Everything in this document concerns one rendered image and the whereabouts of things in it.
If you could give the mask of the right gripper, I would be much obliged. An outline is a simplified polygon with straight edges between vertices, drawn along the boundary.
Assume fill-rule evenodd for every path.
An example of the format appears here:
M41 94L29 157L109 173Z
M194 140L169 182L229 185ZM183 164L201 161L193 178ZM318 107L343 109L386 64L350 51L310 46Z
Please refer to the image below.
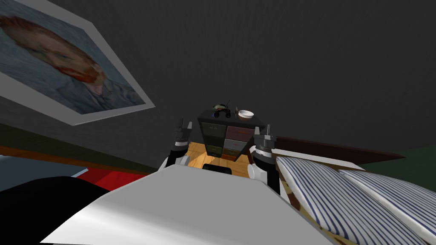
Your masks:
M270 135L270 124L267 125L266 135L260 134L260 128L256 126L253 138L255 146L259 150L263 150L265 148L271 150L275 148L275 143L277 141L277 137Z

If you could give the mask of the framed portrait painting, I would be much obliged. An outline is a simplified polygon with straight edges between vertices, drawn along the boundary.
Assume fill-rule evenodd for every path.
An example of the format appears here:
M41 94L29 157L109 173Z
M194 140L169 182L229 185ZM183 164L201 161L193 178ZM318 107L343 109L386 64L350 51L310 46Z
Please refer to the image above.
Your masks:
M69 125L154 107L95 26L47 0L0 0L0 97Z

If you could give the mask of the dark dresser with coloured drawers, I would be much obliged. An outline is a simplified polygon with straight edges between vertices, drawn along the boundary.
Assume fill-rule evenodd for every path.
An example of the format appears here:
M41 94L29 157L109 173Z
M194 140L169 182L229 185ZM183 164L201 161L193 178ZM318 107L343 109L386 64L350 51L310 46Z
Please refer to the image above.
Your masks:
M214 110L205 110L198 116L199 128L208 156L236 161L246 155L254 145L255 128L266 128L256 116L250 120L241 120L238 116L214 117Z

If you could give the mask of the small toy vehicle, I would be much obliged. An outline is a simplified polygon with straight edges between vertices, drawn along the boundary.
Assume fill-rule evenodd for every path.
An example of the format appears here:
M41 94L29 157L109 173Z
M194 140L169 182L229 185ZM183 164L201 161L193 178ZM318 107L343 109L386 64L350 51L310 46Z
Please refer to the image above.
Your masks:
M226 104L218 104L213 106L212 108L215 110L213 116L217 118L220 116L220 113L223 112L226 118L230 118L231 110L228 107L229 102L230 100Z

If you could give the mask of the bed with striped pillows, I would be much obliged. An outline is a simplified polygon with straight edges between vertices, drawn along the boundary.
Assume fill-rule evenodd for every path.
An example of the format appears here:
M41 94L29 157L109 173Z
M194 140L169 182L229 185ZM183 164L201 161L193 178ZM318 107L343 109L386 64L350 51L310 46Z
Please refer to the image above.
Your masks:
M396 160L382 153L279 137L277 164L296 209L342 245L436 245L436 192L351 167L287 157L286 151L358 164Z

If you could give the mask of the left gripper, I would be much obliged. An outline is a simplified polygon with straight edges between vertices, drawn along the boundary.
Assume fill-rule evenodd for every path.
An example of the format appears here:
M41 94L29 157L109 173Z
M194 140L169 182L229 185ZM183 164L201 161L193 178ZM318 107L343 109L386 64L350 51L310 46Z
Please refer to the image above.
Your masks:
M192 130L192 122L188 123L186 128L183 127L184 118L179 119L176 125L176 136L175 136L175 145L176 146L186 146L189 144L190 133Z

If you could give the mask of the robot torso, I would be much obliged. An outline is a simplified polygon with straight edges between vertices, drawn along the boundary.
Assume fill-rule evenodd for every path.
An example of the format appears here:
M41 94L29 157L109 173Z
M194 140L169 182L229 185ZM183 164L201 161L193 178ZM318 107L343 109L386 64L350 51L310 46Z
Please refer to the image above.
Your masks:
M172 165L74 214L46 243L84 245L333 245L265 183Z

